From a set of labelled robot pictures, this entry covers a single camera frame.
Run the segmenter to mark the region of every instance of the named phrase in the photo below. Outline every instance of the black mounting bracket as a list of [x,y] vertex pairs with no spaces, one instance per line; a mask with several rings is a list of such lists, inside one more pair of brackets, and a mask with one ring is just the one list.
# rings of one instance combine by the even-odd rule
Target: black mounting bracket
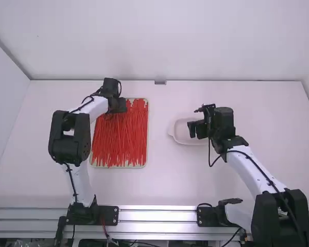
[[63,238],[66,225],[105,225],[116,226],[119,222],[118,206],[99,206],[96,196],[90,207],[84,207],[82,203],[74,203],[67,209],[66,216],[58,220],[54,246],[59,247]]
[[228,221],[225,205],[231,203],[241,203],[240,198],[230,198],[221,200],[216,207],[200,207],[196,209],[197,225],[199,227],[220,227],[220,226],[237,226]]
[[216,207],[198,207],[197,208],[197,225],[199,227],[218,227],[218,216]]
[[69,207],[66,214],[66,225],[103,225],[103,223],[105,226],[118,225],[118,206],[95,205],[92,210],[92,215],[76,214]]

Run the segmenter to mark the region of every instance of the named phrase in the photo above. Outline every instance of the white wall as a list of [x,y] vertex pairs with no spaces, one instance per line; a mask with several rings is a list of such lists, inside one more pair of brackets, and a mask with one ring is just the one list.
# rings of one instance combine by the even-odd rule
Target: white wall
[[29,79],[0,48],[0,158],[29,83]]
[[0,39],[35,79],[297,79],[309,0],[6,0]]

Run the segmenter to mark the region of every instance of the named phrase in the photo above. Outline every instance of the black clamp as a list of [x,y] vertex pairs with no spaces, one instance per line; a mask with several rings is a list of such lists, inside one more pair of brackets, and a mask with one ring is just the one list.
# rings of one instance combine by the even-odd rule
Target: black clamp
[[225,205],[241,203],[240,198],[230,198],[218,202],[216,207],[197,207],[197,224],[199,227],[237,226],[228,221]]

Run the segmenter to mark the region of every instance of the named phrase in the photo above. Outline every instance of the white backdrop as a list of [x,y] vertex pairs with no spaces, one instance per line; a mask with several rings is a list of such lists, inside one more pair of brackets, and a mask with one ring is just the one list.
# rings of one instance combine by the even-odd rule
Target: white backdrop
[[[34,81],[28,88],[0,164],[0,206],[66,206],[70,184],[48,154],[52,114],[80,104],[96,81]],[[219,161],[208,167],[208,148],[177,144],[167,130],[180,114],[202,103],[234,110],[237,134],[263,165],[309,200],[309,102],[300,82],[123,81],[122,96],[149,100],[148,159],[144,168],[93,168],[99,204],[197,205],[250,192]],[[216,154],[212,151],[212,160]]]
[[30,80],[0,48],[0,159]]
[[309,0],[0,0],[0,40],[35,79],[297,79]]

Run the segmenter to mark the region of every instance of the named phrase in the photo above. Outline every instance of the metal frame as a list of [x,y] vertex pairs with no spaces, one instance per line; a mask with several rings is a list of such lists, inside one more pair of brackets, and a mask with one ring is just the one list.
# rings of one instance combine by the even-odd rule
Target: metal frame
[[[111,237],[139,240],[228,240],[235,227],[198,227],[195,206],[119,206]],[[67,208],[0,208],[0,238],[54,238]],[[73,226],[65,227],[71,238]],[[105,239],[101,226],[77,225],[75,239]]]

